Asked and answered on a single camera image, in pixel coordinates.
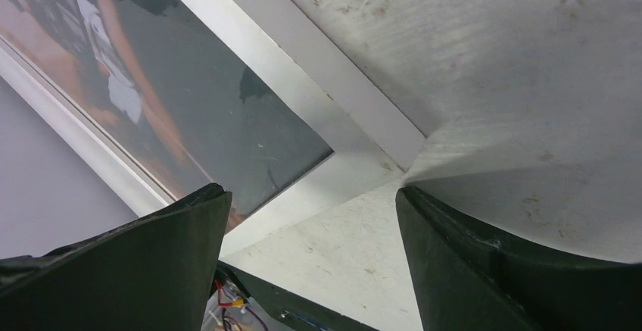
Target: window frame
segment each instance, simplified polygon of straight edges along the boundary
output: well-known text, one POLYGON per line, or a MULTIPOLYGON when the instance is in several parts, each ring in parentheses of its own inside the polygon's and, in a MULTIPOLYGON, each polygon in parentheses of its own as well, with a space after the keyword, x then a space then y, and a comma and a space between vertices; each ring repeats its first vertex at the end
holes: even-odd
MULTIPOLYGON (((334 151, 230 231, 221 256, 408 171, 424 135, 292 1, 181 1, 334 151)), ((0 75, 138 216, 176 200, 10 43, 0 48, 0 75)))

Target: white ceiling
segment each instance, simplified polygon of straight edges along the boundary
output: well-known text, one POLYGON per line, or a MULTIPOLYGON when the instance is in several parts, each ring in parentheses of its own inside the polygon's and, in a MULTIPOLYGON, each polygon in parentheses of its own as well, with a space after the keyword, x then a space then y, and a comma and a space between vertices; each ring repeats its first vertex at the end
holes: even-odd
MULTIPOLYGON (((642 260, 642 0, 293 1, 429 136, 410 172, 424 189, 545 245, 642 260)), ((399 185, 227 259, 420 329, 399 185)))

